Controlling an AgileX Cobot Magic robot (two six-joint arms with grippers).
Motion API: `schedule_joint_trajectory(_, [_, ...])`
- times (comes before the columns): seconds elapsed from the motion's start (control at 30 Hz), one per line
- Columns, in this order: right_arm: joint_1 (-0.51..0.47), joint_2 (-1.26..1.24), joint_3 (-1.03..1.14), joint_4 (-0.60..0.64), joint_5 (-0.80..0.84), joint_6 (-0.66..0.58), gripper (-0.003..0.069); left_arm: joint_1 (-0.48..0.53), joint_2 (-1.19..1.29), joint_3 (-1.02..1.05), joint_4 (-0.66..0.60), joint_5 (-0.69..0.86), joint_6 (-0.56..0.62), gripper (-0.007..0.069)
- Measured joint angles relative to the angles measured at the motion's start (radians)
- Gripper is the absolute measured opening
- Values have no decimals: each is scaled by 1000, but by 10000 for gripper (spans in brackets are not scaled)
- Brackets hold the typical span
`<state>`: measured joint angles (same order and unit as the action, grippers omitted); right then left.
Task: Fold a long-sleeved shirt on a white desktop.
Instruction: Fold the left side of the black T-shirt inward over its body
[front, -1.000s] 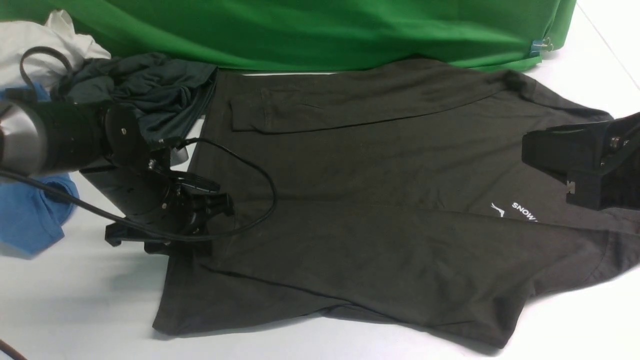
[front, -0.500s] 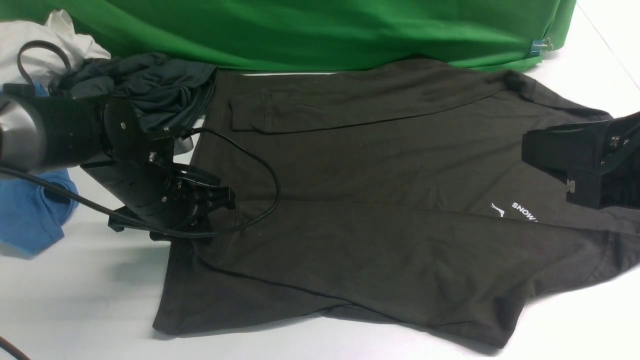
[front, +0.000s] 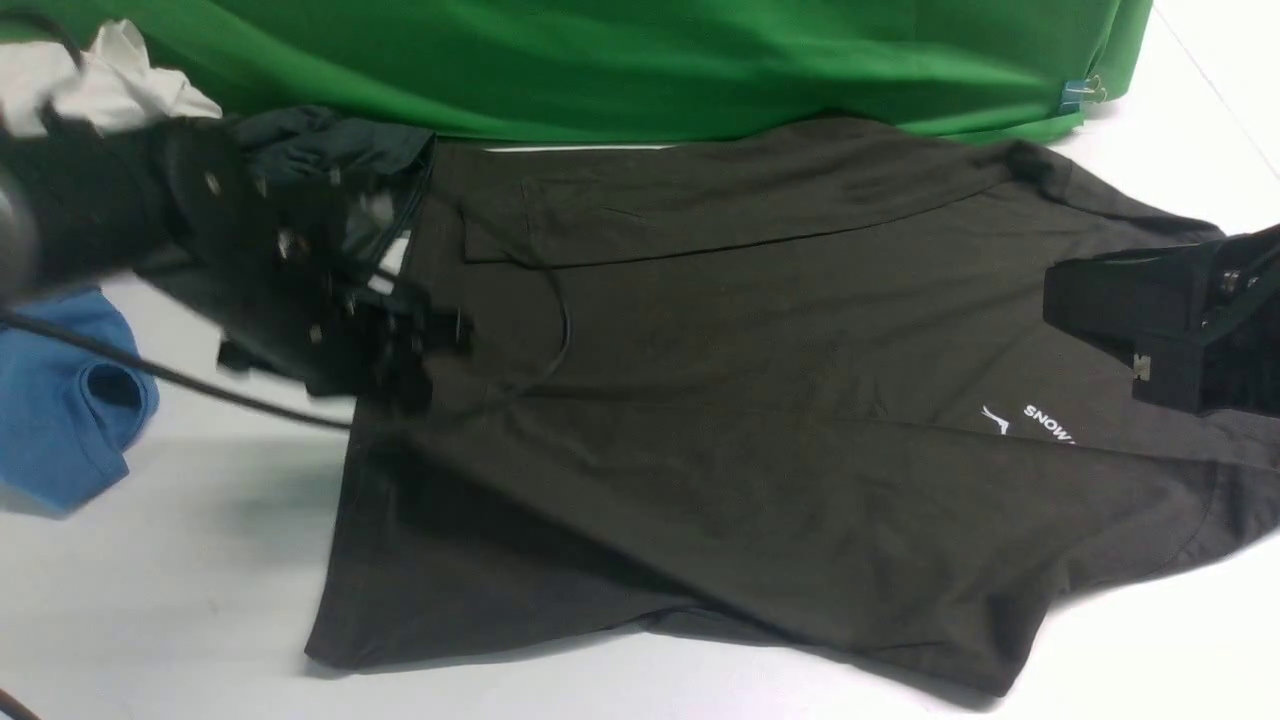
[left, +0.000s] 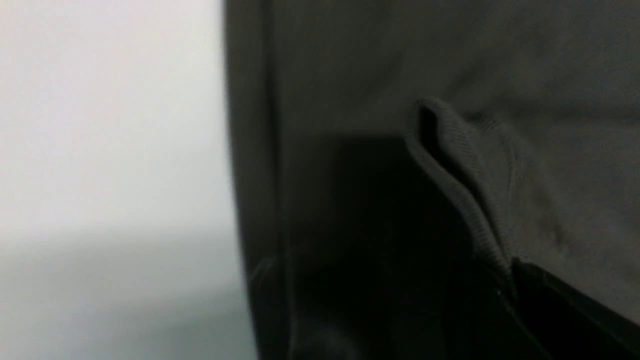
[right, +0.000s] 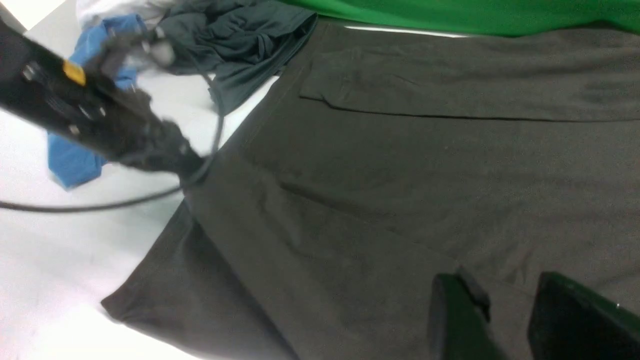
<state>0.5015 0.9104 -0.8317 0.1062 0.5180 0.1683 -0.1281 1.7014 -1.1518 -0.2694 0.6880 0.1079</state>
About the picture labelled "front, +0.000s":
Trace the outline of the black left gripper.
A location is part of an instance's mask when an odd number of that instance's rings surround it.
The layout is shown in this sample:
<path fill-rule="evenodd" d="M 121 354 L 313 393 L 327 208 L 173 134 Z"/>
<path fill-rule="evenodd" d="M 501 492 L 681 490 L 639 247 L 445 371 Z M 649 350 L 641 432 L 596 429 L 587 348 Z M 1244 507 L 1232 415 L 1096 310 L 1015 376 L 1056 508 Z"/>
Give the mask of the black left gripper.
<path fill-rule="evenodd" d="M 344 250 L 352 229 L 385 229 L 396 200 L 380 177 L 333 169 L 274 181 L 232 137 L 180 122 L 160 167 L 184 223 L 160 264 L 160 288 L 220 325 L 220 359 L 300 382 L 319 397 L 375 396 L 410 409 L 433 398 L 428 360 L 467 354 L 474 323 L 403 281 L 369 286 L 375 266 Z"/>

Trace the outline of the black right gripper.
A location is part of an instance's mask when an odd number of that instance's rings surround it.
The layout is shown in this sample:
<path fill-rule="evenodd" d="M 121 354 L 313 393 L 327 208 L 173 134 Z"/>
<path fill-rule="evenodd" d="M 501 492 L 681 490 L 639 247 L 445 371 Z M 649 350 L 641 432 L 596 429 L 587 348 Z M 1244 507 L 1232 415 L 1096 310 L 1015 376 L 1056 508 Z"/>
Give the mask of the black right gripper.
<path fill-rule="evenodd" d="M 1125 363 L 1137 401 L 1279 413 L 1279 236 L 1107 252 L 1044 273 L 1043 319 Z"/>

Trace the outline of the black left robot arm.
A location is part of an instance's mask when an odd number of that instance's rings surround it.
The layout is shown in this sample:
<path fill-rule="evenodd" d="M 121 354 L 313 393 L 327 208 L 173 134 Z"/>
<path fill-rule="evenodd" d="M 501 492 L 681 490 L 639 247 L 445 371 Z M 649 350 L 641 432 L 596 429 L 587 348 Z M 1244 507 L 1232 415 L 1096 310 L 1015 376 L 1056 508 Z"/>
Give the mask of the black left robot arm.
<path fill-rule="evenodd" d="M 3 304 L 133 272 L 221 328 L 219 364 L 316 397 L 430 402 L 428 360 L 474 324 L 410 286 L 370 288 L 343 251 L 390 201 L 370 177 L 271 182 L 209 120 L 3 136 Z"/>

